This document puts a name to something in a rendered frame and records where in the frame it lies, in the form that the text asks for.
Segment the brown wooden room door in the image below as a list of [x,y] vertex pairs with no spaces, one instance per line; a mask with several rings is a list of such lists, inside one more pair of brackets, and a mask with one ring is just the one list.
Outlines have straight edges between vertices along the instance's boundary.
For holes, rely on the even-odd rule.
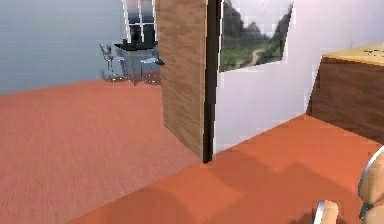
[[202,162],[213,156],[222,0],[156,0],[164,125]]

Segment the black top dining table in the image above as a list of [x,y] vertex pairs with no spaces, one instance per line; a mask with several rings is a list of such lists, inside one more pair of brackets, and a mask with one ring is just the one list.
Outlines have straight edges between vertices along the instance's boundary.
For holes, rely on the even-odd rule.
[[127,77],[133,85],[136,85],[142,79],[143,67],[145,65],[155,65],[158,57],[153,51],[157,43],[128,43],[124,39],[121,43],[115,44],[118,56],[123,58],[121,62],[123,75]]

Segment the framed mountain landscape picture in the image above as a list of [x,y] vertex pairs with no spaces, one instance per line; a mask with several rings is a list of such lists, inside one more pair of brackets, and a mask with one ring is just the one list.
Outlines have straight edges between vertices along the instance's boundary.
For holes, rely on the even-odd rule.
[[219,71],[281,61],[294,0],[222,0]]

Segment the white framed window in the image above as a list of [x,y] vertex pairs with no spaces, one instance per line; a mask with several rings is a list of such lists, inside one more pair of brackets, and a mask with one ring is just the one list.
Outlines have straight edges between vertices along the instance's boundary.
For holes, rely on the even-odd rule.
[[155,0],[121,0],[128,43],[156,40]]

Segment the brown wooden cabinet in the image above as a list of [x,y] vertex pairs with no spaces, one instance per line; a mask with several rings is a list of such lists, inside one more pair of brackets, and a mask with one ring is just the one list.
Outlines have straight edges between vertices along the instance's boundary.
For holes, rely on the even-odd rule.
[[384,144],[384,44],[323,54],[306,114]]

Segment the metal frame chair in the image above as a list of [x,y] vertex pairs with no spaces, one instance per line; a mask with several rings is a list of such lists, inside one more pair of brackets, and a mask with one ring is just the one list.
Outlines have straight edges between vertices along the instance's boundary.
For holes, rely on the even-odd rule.
[[115,83],[116,81],[127,80],[128,76],[124,72],[124,58],[114,56],[110,45],[99,45],[103,59],[107,62],[107,71],[102,72],[102,78],[105,81]]

